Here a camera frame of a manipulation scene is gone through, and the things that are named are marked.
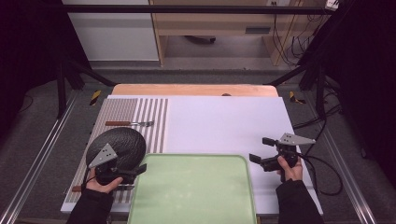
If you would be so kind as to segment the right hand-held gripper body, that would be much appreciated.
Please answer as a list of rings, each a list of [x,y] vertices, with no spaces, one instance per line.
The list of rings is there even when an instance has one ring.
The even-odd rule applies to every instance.
[[[305,138],[292,133],[284,133],[278,140],[276,140],[277,154],[272,158],[262,159],[261,167],[265,172],[272,172],[280,170],[281,166],[278,164],[277,158],[283,157],[289,167],[293,167],[298,160],[297,146],[314,145],[315,139]]]

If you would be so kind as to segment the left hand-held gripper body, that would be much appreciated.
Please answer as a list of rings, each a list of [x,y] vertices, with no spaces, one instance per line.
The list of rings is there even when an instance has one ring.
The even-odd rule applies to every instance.
[[[110,144],[105,144],[99,152],[88,162],[88,167],[95,170],[96,180],[100,185],[107,185],[118,177],[122,177],[122,184],[133,184],[137,177],[135,171],[121,170],[117,167],[120,159]]]

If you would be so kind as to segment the black round plate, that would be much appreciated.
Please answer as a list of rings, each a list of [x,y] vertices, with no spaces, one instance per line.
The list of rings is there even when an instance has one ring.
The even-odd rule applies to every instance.
[[[116,167],[132,171],[146,155],[146,140],[143,135],[131,128],[118,127],[99,134],[89,145],[86,164],[89,165],[99,151],[109,144],[117,153]]]

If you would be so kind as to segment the knife with wooden handle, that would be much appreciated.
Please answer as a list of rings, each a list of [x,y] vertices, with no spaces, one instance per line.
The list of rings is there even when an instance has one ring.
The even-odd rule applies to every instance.
[[[134,188],[134,185],[118,185],[114,190],[132,190]],[[82,192],[83,191],[83,186],[74,186],[71,188],[72,192]]]

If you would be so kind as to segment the fork with wooden handle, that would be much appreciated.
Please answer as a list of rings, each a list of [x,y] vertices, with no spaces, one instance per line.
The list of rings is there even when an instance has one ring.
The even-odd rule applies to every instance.
[[[149,127],[154,124],[154,121],[141,121],[141,122],[132,122],[132,121],[106,121],[106,126],[142,126]]]

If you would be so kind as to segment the green tray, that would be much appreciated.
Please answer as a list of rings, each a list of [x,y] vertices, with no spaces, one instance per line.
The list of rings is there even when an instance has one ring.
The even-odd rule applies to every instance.
[[[149,154],[144,163],[128,224],[256,224],[243,157]]]

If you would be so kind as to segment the person's left hand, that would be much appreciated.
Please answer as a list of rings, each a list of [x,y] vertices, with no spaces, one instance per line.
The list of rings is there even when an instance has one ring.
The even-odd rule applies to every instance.
[[[112,190],[114,190],[121,182],[123,178],[122,177],[117,177],[110,183],[106,185],[101,185],[100,183],[97,182],[96,176],[92,176],[89,178],[89,180],[86,183],[86,188],[91,189],[94,191],[102,192],[102,193],[110,193]]]

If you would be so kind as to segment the person's right hand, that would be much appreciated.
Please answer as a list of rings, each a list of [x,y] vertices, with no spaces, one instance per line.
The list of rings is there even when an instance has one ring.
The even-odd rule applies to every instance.
[[[277,171],[279,175],[285,177],[285,180],[302,180],[303,179],[303,166],[301,159],[298,159],[293,167],[289,167],[289,164],[283,157],[277,158],[278,164],[281,166],[281,170]]]

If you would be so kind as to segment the striped placemat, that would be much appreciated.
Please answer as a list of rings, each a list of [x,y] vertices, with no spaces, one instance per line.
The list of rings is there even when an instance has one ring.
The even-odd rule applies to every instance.
[[[118,146],[124,148],[131,145],[130,135],[133,132],[129,130],[134,129],[144,137],[146,154],[163,153],[168,103],[169,100],[165,98],[105,99],[72,186],[83,183],[87,176],[87,162],[91,161],[106,143],[116,152],[119,152]],[[123,131],[120,126],[106,126],[107,121],[154,121],[154,124],[149,127],[128,126],[129,130]]]

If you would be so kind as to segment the black metal stand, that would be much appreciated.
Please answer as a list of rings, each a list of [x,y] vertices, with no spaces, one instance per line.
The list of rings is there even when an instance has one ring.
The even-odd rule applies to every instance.
[[[111,81],[105,77],[94,72],[91,68],[84,66],[75,61],[60,62],[56,67],[57,77],[57,90],[58,90],[58,115],[57,118],[61,118],[66,111],[66,92],[65,92],[65,81],[68,80],[73,90],[81,90],[85,82],[80,77],[81,74],[88,75],[93,79],[103,83],[108,87],[115,87],[116,82]]]
[[[308,91],[316,85],[316,112],[321,119],[325,119],[324,109],[324,86],[325,86],[325,72],[319,62],[311,61],[303,65],[297,66],[295,69],[288,72],[286,75],[279,77],[268,83],[269,86],[277,87],[285,81],[304,73],[300,80],[299,88],[302,91]]]

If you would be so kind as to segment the black curtain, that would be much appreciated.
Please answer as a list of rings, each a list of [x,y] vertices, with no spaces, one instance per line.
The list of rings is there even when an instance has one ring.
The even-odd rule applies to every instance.
[[[338,0],[301,63],[321,57],[365,149],[396,185],[396,0]]]
[[[0,135],[6,133],[20,111],[30,89],[55,80],[57,62],[46,49],[24,12],[35,10],[35,0],[0,0]],[[67,13],[41,11],[55,40],[62,41],[64,52],[77,63],[91,68]]]

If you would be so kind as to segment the wooden desk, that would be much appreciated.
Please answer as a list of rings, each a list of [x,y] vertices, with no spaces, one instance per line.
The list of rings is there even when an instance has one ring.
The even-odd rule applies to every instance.
[[[301,7],[304,0],[148,0],[154,5],[210,5],[244,7]],[[291,36],[297,15],[256,14],[166,14],[151,15],[160,64],[164,63],[167,40],[172,35],[261,36],[270,54],[272,64],[278,66],[285,54],[288,38]]]

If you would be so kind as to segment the white cabinet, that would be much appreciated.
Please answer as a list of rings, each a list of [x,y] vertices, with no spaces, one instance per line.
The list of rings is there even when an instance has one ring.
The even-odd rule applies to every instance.
[[[90,61],[158,61],[149,13],[69,13]]]

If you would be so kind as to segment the aluminium floor rail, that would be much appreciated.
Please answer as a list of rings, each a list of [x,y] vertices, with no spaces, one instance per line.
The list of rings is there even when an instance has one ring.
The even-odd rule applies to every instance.
[[[53,150],[79,96],[80,93],[78,91],[71,92],[71,95],[66,102],[66,108],[64,113],[54,122],[48,136],[46,137],[45,142],[43,143],[38,154],[36,155],[35,160],[31,165],[29,171],[22,180],[11,202],[8,204],[7,209],[2,214],[2,216],[0,216],[0,224],[14,224],[14,222],[16,221],[30,192],[32,191],[33,186],[35,185],[35,182],[37,181],[44,165],[46,164],[47,159],[51,151]]]
[[[325,192],[339,193],[335,196],[319,194],[323,201],[325,217],[346,213],[354,217],[357,224],[377,224],[377,220],[363,195],[358,174],[364,166],[360,145],[356,142],[346,116],[339,104],[325,105],[331,113],[316,128],[321,131],[317,145],[308,153],[311,161],[318,165],[317,181]]]

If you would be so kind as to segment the black horizontal frame bar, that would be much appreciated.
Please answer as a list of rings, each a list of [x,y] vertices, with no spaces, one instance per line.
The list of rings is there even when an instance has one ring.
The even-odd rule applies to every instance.
[[[44,9],[67,13],[190,13],[190,14],[276,14],[331,15],[321,7],[240,7],[240,6],[165,6],[165,5],[42,5]]]

